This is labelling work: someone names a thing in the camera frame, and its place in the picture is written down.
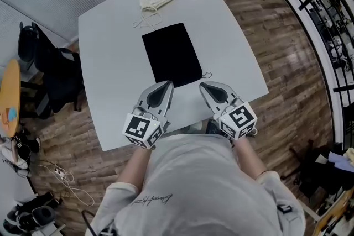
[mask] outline parquet floor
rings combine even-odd
[[[319,65],[285,0],[225,1],[244,31],[269,88],[267,96],[251,103],[258,116],[256,151],[270,169],[287,174],[299,165],[288,150],[290,146],[303,150],[309,139],[315,145],[332,139],[330,107]],[[41,137],[40,159],[72,172],[73,186],[86,190],[96,201],[87,208],[69,196],[48,170],[33,166],[31,181],[37,192],[53,191],[63,196],[57,222],[67,225],[66,235],[83,235],[86,227],[80,211],[96,212],[105,189],[116,180],[133,150],[127,146],[102,152],[87,101],[82,100],[80,113],[70,104],[47,120],[26,120],[27,128]],[[287,185],[301,197],[291,180]]]

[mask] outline white t-shirt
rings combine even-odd
[[[226,138],[195,134],[157,141],[141,193],[128,183],[108,187],[91,226],[99,235],[112,222],[120,236],[276,236],[305,230],[304,212],[276,172],[255,181],[239,169]]]

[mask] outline black mat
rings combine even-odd
[[[175,87],[202,77],[201,67],[183,23],[143,36],[156,83],[171,80]]]

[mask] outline round wooden table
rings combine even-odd
[[[16,59],[11,60],[5,70],[4,76],[1,82],[0,89],[0,114],[1,119],[6,119],[2,117],[6,111],[6,108],[14,107],[16,109],[16,118],[4,125],[2,122],[2,127],[4,129],[5,135],[7,137],[15,136],[18,123],[19,123],[19,112],[20,112],[20,95],[21,95],[21,74],[20,66]]]

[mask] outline white table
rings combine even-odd
[[[209,81],[230,85],[247,101],[268,93],[246,37],[223,0],[172,0],[159,11],[162,22],[155,29],[184,23],[203,74],[212,72]],[[79,17],[82,73],[102,150],[129,144],[121,134],[126,115],[142,91],[155,84],[142,39],[152,30],[133,28],[139,20],[139,0],[106,0]],[[212,116],[199,92],[201,81],[175,89],[169,132]]]

